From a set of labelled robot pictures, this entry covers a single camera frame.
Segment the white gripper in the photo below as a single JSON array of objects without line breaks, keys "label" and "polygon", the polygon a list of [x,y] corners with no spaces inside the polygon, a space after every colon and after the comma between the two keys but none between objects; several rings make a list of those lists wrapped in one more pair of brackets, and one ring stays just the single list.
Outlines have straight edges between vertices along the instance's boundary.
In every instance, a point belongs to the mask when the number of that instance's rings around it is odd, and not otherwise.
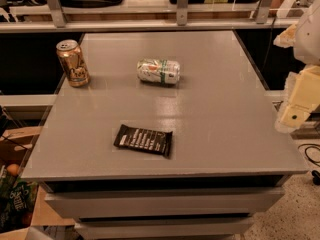
[{"label": "white gripper", "polygon": [[299,128],[320,105],[320,67],[306,65],[299,73],[291,72],[291,90],[288,106],[279,111],[279,122],[290,128]]}]

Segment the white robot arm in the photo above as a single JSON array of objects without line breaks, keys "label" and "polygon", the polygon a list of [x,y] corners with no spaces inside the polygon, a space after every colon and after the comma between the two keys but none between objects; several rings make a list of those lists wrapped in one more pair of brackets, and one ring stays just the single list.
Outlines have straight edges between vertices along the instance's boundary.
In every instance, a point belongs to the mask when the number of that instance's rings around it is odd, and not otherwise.
[{"label": "white robot arm", "polygon": [[315,0],[299,22],[278,35],[273,44],[292,47],[294,57],[305,64],[299,73],[289,73],[275,122],[277,131],[290,133],[320,105],[320,0]]}]

